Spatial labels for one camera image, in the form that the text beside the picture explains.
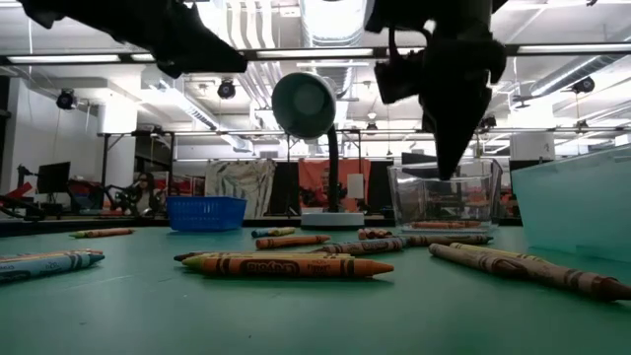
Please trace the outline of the person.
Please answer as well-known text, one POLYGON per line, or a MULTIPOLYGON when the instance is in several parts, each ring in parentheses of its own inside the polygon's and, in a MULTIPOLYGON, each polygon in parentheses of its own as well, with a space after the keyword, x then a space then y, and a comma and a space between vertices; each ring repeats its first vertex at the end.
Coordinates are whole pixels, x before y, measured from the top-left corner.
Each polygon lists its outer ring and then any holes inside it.
POLYGON ((146 216, 159 210, 160 204, 152 174, 140 174, 132 185, 131 195, 131 211, 135 216, 146 216))

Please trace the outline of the black monitor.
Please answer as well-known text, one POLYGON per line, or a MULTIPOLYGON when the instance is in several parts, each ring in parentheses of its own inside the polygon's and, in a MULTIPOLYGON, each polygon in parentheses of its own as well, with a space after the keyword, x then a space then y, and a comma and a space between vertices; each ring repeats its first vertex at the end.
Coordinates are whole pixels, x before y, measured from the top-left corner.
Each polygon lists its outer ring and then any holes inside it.
POLYGON ((67 190, 70 162, 42 165, 37 171, 36 190, 39 194, 62 193, 67 190))
POLYGON ((405 153, 401 154, 402 171, 417 178, 437 178, 437 158, 425 154, 405 153))

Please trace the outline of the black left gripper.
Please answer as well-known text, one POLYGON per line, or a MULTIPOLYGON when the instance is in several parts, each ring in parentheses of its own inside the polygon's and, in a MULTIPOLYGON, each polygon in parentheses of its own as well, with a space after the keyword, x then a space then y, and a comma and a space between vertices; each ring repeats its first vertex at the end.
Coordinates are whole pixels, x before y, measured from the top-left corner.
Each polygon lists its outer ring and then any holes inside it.
MULTIPOLYGON (((149 51, 158 67, 178 78, 184 73, 244 73, 246 58, 201 21, 198 7, 165 0, 149 51)), ((147 0, 19 0, 26 15, 50 30, 70 18, 115 41, 147 48, 143 11, 147 0)))

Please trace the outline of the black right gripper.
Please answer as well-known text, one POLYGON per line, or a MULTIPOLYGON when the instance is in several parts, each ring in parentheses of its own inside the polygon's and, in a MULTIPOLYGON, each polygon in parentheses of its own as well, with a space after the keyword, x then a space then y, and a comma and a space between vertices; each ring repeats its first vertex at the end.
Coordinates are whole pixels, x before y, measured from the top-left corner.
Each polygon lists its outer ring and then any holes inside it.
POLYGON ((435 138, 439 179, 449 180, 490 103, 486 84, 503 75, 506 46, 494 38, 438 38, 406 54, 393 41, 388 50, 388 60, 374 68, 382 101, 421 100, 435 138), (456 87, 440 88, 443 84, 456 87))

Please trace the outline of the white box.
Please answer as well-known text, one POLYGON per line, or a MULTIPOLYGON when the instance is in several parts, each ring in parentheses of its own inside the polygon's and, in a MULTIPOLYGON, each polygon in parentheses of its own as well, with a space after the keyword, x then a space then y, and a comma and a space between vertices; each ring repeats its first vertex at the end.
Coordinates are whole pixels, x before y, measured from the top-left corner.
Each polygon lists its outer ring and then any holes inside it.
POLYGON ((510 158, 514 161, 554 160, 555 142, 552 132, 516 133, 510 139, 510 158))

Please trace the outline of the black overhead beam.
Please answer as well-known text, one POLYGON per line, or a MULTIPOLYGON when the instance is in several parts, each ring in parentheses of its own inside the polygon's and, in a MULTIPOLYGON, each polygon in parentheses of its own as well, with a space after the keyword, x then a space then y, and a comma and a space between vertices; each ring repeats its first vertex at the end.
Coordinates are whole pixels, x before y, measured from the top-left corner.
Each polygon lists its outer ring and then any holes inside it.
MULTIPOLYGON (((509 56, 631 55, 631 42, 542 43, 506 45, 509 56)), ((242 49, 248 61, 385 59, 386 46, 242 49)), ((0 55, 0 66, 154 64, 149 52, 57 53, 0 55)))

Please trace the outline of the black panel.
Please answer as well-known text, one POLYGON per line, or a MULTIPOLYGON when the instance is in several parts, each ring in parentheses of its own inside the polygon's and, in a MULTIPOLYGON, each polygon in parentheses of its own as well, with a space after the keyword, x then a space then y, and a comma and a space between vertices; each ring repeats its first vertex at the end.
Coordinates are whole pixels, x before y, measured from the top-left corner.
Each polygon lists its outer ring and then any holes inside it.
POLYGON ((368 183, 368 205, 371 214, 381 214, 391 207, 388 168, 393 161, 372 161, 368 183))
POLYGON ((268 213, 285 216, 299 215, 299 170, 296 162, 276 164, 268 213))

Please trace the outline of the white sheet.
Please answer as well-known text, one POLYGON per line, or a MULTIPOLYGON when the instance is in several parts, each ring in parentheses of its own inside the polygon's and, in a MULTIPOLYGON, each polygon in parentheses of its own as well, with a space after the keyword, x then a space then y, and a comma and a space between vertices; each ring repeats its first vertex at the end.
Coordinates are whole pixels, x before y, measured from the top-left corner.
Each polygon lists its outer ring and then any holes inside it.
POLYGON ((365 197, 363 174, 349 174, 347 176, 347 197, 353 199, 365 197))

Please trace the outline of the teal plastic bin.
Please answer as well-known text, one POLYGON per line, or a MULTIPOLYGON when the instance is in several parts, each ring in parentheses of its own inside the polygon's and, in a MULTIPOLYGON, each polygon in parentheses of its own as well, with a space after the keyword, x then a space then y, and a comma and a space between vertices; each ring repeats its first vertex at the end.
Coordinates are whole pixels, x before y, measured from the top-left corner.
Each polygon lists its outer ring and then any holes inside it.
POLYGON ((512 172, 528 244, 631 262, 631 144, 512 172))

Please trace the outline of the clear plastic container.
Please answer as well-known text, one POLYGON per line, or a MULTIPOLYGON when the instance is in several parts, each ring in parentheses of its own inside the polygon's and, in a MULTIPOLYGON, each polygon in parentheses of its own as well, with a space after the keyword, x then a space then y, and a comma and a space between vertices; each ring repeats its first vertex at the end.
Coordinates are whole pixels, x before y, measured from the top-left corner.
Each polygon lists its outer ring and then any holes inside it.
POLYGON ((493 159, 464 159, 449 180, 406 174, 402 165, 388 169, 395 225, 409 234, 484 234, 499 210, 503 170, 493 159), (413 229, 419 221, 479 221, 477 228, 413 229))

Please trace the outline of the red-orange backdrop cloth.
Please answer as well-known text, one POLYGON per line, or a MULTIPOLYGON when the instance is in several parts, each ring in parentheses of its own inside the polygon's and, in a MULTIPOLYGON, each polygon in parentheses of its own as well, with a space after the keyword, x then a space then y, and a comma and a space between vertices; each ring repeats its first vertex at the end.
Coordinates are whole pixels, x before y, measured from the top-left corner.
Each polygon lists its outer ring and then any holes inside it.
MULTIPOLYGON (((369 160, 342 159, 338 162, 339 210, 358 212, 358 200, 349 196, 349 175, 362 174, 365 197, 368 197, 368 180, 371 162, 369 160)), ((298 162, 300 205, 308 208, 328 206, 329 161, 300 160, 298 162)))

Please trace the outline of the black metal rack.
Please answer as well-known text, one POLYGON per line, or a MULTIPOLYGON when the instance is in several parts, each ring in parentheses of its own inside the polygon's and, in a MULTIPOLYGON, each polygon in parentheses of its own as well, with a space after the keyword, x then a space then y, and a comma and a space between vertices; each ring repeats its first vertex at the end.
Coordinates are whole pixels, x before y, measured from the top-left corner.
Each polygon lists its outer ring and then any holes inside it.
POLYGON ((167 168, 170 174, 173 172, 174 158, 175 158, 175 151, 174 151, 173 145, 176 142, 175 133, 173 131, 165 131, 163 129, 158 129, 154 127, 152 130, 136 129, 130 132, 116 132, 116 133, 104 132, 104 133, 99 133, 98 136, 104 139, 102 172, 101 172, 101 190, 102 190, 101 199, 100 199, 101 207, 105 206, 105 202, 109 199, 109 190, 112 188, 112 185, 106 184, 108 152, 111 148, 113 148, 117 144, 118 141, 120 141, 124 137, 127 137, 127 136, 150 137, 153 139, 168 137, 169 141, 167 142, 167 145, 169 146, 171 155, 170 155, 170 161, 167 164, 167 168))

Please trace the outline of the grey patterned cloth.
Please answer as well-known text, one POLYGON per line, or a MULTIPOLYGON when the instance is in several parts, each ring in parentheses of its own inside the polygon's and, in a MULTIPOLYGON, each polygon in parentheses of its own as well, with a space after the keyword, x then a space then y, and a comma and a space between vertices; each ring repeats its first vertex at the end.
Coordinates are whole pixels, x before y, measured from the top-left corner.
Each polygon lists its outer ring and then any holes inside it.
POLYGON ((271 160, 211 161, 206 166, 205 194, 244 199, 245 218, 258 219, 268 211, 275 172, 271 160))

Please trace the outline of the blue plastic basket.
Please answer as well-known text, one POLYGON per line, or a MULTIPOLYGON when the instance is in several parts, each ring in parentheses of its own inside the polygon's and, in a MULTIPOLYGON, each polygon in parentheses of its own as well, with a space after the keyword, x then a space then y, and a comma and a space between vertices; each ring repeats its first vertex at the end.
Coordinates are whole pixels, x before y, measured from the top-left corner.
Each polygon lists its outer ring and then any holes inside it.
POLYGON ((169 196, 170 226, 178 232, 216 232, 239 229, 246 200, 230 196, 169 196))

